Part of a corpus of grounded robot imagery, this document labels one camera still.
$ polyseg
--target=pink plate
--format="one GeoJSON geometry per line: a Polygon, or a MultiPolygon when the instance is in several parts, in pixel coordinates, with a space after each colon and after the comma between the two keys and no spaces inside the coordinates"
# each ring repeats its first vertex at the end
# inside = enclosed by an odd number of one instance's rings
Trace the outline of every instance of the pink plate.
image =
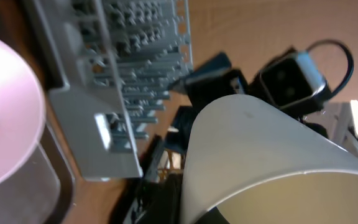
{"type": "Polygon", "coordinates": [[[37,147],[45,126],[45,102],[34,72],[0,41],[0,183],[37,147]]]}

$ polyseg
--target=brown surface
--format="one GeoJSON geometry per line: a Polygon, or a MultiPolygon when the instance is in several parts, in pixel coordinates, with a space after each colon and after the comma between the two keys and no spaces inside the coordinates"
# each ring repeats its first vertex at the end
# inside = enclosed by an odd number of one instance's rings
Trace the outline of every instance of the brown surface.
{"type": "MultiPolygon", "coordinates": [[[[318,39],[337,38],[351,48],[356,67],[349,86],[336,100],[358,99],[358,1],[190,0],[190,11],[195,65],[224,50],[250,80],[270,57],[291,44],[305,48],[318,39]]],[[[43,83],[44,73],[30,51],[29,43],[34,37],[23,23],[16,2],[0,0],[0,16],[16,43],[14,48],[30,63],[43,83]]],[[[317,63],[331,86],[335,86],[345,72],[345,59],[338,50],[330,48],[325,56],[321,52],[323,50],[316,51],[317,63]]],[[[151,126],[149,131],[164,134],[182,103],[188,102],[173,95],[166,112],[157,115],[160,123],[151,126]]],[[[74,204],[64,223],[107,223],[126,181],[84,181],[49,104],[47,109],[48,118],[76,176],[74,204]]],[[[146,142],[139,142],[139,151],[142,152],[146,146],[146,142]]]]}

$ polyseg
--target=silver rack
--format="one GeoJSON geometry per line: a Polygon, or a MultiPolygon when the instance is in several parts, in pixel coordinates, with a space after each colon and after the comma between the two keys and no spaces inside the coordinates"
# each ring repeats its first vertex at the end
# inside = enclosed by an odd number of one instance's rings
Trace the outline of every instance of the silver rack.
{"type": "Polygon", "coordinates": [[[193,70],[187,0],[24,0],[53,77],[49,99],[84,178],[141,177],[167,85],[193,70]]]}

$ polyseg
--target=wooden floor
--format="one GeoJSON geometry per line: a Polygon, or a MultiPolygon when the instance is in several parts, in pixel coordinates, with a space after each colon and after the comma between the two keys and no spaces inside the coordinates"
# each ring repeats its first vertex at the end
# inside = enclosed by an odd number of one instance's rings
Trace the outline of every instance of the wooden floor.
{"type": "MultiPolygon", "coordinates": [[[[0,0],[0,15],[15,40],[16,50],[30,63],[43,82],[43,71],[27,44],[34,38],[23,25],[15,1],[0,0]]],[[[250,80],[271,57],[294,45],[299,49],[323,39],[344,41],[355,60],[354,77],[336,101],[358,99],[358,1],[353,0],[189,0],[194,64],[200,65],[217,52],[228,53],[233,64],[240,67],[250,80]]],[[[346,71],[346,59],[332,47],[316,50],[318,66],[331,86],[335,86],[346,71]]],[[[151,133],[164,135],[180,104],[188,104],[185,97],[173,95],[167,110],[159,113],[159,124],[151,126],[151,133]]],[[[86,182],[76,168],[73,156],[58,127],[50,105],[48,119],[54,125],[63,150],[76,177],[73,206],[64,223],[107,223],[126,181],[86,182]]],[[[140,142],[140,152],[147,142],[140,142]]]]}

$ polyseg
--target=cable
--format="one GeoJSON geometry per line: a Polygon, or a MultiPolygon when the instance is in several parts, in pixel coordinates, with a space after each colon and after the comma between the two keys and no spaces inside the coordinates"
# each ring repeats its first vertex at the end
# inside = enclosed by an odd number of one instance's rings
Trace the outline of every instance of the cable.
{"type": "Polygon", "coordinates": [[[319,41],[313,43],[312,45],[310,45],[310,47],[308,47],[306,49],[306,51],[310,52],[314,48],[316,48],[320,45],[326,45],[326,44],[333,44],[333,45],[340,47],[343,50],[343,52],[345,53],[346,58],[347,58],[347,72],[345,74],[345,77],[342,79],[342,82],[331,93],[331,97],[330,97],[330,99],[331,99],[334,96],[336,96],[346,86],[346,84],[351,79],[351,76],[353,74],[353,69],[354,69],[354,61],[353,61],[353,56],[352,56],[351,51],[346,47],[345,44],[343,44],[342,42],[340,42],[338,40],[331,40],[331,39],[319,40],[319,41]]]}

